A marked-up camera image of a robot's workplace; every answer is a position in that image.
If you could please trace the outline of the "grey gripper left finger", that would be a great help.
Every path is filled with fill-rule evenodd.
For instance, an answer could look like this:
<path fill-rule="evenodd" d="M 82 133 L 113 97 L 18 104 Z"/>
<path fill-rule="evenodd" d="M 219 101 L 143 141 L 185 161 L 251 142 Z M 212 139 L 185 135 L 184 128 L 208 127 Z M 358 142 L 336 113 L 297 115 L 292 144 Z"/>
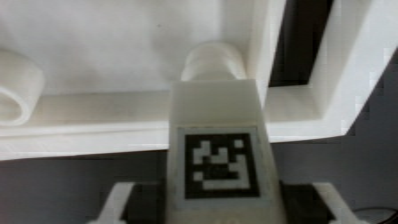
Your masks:
<path fill-rule="evenodd" d="M 164 224 L 162 182 L 120 182 L 113 186 L 97 218 L 88 224 Z"/>

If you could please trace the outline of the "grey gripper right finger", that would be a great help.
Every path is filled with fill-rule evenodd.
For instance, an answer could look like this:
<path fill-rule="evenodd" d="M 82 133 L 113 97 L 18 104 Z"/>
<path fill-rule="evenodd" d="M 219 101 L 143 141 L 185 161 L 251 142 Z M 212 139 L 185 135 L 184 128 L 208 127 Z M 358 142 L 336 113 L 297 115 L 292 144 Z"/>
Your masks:
<path fill-rule="evenodd" d="M 370 224 L 347 205 L 328 182 L 281 184 L 288 224 Z"/>

